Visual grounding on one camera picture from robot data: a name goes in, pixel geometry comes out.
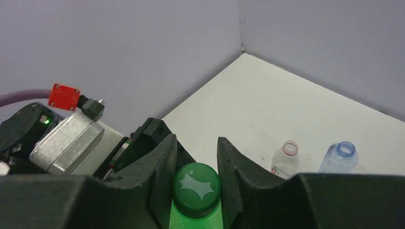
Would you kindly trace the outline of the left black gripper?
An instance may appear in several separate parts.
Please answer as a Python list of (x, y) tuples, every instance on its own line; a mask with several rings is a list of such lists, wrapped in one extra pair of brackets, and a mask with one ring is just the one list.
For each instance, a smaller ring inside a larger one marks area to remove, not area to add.
[(93, 178), (100, 182), (146, 179), (153, 165), (144, 158), (171, 134), (172, 131), (163, 120), (148, 118), (129, 136), (122, 137), (113, 145), (113, 149), (107, 152), (107, 157), (93, 173)]

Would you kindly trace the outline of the green bottle cap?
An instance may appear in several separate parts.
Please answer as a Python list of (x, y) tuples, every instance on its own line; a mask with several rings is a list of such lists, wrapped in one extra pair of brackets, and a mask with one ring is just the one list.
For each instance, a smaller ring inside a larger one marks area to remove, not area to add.
[(182, 215), (191, 219), (211, 215), (220, 203), (221, 193), (218, 173), (204, 163), (189, 163), (173, 178), (172, 201)]

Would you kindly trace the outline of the clear bluish bottle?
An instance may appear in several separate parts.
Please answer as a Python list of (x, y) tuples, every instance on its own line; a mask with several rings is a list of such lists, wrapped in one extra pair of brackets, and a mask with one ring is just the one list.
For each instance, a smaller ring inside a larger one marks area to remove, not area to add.
[(348, 141), (329, 147), (319, 168), (320, 173), (350, 173), (359, 161), (355, 145)]

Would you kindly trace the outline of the red label clear bottle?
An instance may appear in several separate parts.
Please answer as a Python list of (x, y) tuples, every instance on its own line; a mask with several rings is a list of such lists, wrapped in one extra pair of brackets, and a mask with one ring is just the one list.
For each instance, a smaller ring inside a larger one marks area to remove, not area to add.
[(271, 173), (282, 179), (289, 179), (297, 172), (298, 165), (298, 144), (295, 141), (286, 141), (272, 157)]

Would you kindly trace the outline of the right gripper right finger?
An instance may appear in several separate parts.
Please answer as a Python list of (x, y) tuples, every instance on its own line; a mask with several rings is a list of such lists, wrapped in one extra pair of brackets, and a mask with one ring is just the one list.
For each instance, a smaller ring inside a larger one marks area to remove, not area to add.
[(403, 176), (301, 173), (282, 179), (217, 141), (226, 229), (402, 229)]

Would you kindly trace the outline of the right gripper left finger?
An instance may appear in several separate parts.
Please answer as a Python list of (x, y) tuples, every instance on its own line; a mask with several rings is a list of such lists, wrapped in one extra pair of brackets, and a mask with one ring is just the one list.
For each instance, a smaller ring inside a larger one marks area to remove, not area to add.
[(166, 229), (177, 139), (168, 135), (109, 182), (88, 176), (0, 178), (3, 229)]

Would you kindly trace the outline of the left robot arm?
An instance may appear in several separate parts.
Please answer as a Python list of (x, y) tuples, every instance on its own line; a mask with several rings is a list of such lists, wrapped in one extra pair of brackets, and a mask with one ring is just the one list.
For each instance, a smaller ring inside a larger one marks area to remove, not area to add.
[(111, 180), (171, 134), (164, 121), (148, 118), (129, 136), (100, 121), (100, 102), (79, 105), (62, 117), (31, 103), (0, 125), (0, 159), (10, 174), (89, 175)]

